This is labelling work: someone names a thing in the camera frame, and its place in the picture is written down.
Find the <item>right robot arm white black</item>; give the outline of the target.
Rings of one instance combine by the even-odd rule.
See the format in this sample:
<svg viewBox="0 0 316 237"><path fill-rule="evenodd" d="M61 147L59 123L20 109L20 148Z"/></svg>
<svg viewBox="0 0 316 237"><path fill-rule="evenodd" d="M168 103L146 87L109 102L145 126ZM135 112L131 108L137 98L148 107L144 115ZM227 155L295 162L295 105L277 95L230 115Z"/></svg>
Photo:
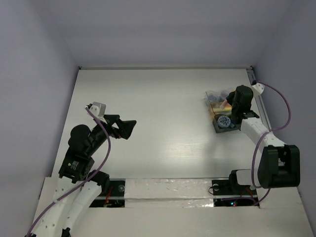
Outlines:
<svg viewBox="0 0 316 237"><path fill-rule="evenodd" d="M251 184L256 188L273 189L297 187L300 184L300 151L274 135L286 128L291 119L287 101L288 120L282 127L268 129L251 109L252 99L262 94L265 84L251 87L240 85L226 98L231 105L231 119L235 126L256 145L251 162Z"/></svg>

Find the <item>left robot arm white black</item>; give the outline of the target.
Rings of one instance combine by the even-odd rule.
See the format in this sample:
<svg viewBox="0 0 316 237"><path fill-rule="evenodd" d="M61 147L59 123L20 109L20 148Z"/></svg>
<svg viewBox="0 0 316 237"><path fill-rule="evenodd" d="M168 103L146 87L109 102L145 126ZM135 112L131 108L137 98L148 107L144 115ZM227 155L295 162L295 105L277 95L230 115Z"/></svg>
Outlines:
<svg viewBox="0 0 316 237"><path fill-rule="evenodd" d="M71 130L53 200L33 222L28 237L70 237L93 201L111 192L109 175L92 168L92 156L110 138L127 140L137 122L119 115L93 119L93 129L80 124Z"/></svg>

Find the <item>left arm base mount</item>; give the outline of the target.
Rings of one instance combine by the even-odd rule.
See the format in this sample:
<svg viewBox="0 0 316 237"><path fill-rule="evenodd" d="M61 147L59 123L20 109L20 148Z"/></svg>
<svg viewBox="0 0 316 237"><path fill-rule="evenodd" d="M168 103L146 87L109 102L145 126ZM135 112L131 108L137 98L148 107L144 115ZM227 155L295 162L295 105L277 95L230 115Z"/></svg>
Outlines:
<svg viewBox="0 0 316 237"><path fill-rule="evenodd" d="M109 188L103 191L90 205L91 208L125 207L125 179L111 179Z"/></svg>

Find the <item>pink highlighter marker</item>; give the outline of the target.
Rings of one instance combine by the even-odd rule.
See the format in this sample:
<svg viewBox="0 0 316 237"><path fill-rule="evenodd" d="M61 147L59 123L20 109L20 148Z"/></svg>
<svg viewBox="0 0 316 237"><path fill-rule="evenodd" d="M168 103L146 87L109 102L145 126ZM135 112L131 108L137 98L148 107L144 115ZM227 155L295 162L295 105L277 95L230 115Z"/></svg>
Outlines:
<svg viewBox="0 0 316 237"><path fill-rule="evenodd" d="M228 101L225 99L223 102L222 102L222 104L220 105L220 109L225 109L225 107L227 106L227 104L228 104Z"/></svg>

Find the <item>yellow highlighter marker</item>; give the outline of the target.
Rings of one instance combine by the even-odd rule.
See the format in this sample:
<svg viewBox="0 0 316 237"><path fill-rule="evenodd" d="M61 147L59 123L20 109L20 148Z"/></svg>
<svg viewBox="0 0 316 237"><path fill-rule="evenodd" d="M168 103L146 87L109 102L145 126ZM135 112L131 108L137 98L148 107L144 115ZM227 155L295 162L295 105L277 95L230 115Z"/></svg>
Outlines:
<svg viewBox="0 0 316 237"><path fill-rule="evenodd" d="M214 107L212 107L212 110L215 113L221 113L222 111L231 111L232 107L231 106L226 106L226 107L214 106Z"/></svg>

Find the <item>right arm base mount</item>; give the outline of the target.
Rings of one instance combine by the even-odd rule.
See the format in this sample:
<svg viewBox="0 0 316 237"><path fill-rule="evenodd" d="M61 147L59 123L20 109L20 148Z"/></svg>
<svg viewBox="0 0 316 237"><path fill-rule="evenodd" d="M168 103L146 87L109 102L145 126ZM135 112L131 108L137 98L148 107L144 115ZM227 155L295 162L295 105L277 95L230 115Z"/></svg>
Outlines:
<svg viewBox="0 0 316 237"><path fill-rule="evenodd" d="M215 207L259 206L257 191L250 184L240 184L233 170L225 179L212 179L208 193L213 196Z"/></svg>

